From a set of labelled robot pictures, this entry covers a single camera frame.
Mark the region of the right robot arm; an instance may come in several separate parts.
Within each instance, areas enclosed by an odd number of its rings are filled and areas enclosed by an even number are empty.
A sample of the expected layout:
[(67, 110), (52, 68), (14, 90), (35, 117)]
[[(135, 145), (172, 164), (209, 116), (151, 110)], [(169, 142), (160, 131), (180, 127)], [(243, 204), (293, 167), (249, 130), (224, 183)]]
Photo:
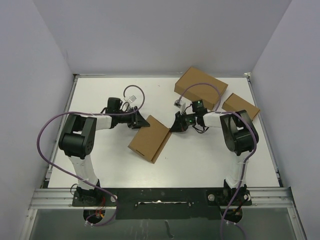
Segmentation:
[(209, 128), (222, 129), (223, 139), (227, 149), (235, 154), (231, 168), (225, 178), (229, 188), (222, 192), (223, 200), (232, 205), (238, 201), (241, 194), (237, 188), (246, 184), (247, 162), (257, 150), (259, 135), (253, 121), (246, 110), (240, 111), (209, 111), (202, 100), (191, 102), (192, 113), (186, 113), (186, 104), (176, 100), (174, 106), (179, 108), (175, 113), (171, 133), (183, 133), (193, 127), (199, 134)]

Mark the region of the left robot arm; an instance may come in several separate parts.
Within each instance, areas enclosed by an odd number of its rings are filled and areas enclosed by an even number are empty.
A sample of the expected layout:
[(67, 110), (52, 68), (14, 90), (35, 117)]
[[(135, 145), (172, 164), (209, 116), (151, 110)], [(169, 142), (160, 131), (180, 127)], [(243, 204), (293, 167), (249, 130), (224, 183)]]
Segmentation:
[(58, 141), (58, 147), (68, 156), (75, 174), (81, 178), (76, 188), (78, 197), (83, 197), (91, 206), (97, 205), (102, 199), (102, 193), (96, 188), (100, 186), (100, 180), (91, 160), (96, 131), (113, 129), (117, 124), (127, 124), (130, 129), (150, 127), (138, 107), (122, 110), (122, 105), (120, 98), (110, 97), (101, 115), (69, 114)]

